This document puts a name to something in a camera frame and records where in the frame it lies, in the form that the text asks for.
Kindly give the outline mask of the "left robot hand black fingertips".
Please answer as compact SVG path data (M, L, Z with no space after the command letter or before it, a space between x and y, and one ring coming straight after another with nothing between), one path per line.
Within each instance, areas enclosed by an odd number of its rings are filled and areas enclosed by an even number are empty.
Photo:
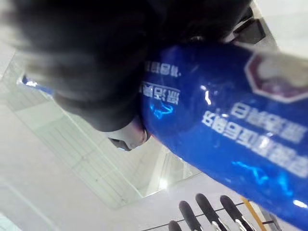
M229 231L230 228L216 213L205 195L198 193L195 200L201 211L209 221L213 231ZM231 198L226 195L220 197L220 202L232 221L236 224L239 231L254 231L255 227L249 222L245 216L240 212ZM195 216L191 206L186 201L180 201L179 210L192 231L203 231L204 228Z

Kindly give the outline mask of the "right robot hand black cloth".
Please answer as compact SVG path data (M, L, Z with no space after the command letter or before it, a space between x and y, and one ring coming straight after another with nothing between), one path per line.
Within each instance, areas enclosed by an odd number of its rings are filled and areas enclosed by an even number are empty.
M27 77L130 151L149 139L139 116L144 61L153 47L225 39L252 15L249 0L3 0L0 39Z

